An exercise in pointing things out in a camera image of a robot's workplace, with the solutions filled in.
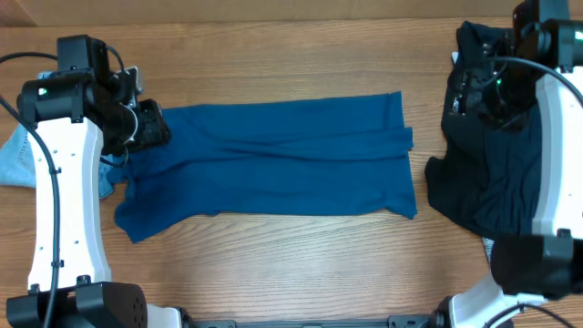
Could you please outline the blue polo shirt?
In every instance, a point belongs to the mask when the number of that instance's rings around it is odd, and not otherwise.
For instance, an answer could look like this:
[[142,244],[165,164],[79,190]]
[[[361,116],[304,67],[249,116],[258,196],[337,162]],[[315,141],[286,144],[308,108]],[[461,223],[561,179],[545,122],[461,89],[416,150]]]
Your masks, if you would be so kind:
[[223,212],[416,215],[400,93],[163,113],[168,144],[110,172],[126,182],[115,221],[143,241],[196,215]]

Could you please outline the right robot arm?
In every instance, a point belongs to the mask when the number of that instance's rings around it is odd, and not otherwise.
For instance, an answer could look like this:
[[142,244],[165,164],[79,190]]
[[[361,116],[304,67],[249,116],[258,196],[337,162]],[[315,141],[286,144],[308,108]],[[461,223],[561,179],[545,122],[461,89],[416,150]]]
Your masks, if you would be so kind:
[[511,28],[466,22],[456,40],[427,196],[493,246],[486,277],[428,325],[508,327],[582,291],[582,24],[565,1],[528,0]]

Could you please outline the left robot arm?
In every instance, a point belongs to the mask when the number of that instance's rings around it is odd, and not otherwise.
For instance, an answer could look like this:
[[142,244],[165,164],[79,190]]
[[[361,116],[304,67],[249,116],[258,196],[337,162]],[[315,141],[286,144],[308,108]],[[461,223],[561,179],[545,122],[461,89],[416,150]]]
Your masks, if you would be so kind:
[[112,71],[112,46],[57,41],[57,68],[26,82],[10,114],[27,130],[36,170],[36,244],[27,294],[6,302],[14,327],[187,327],[178,307],[114,282],[102,239],[98,172],[116,156],[168,143],[159,104],[136,67]]

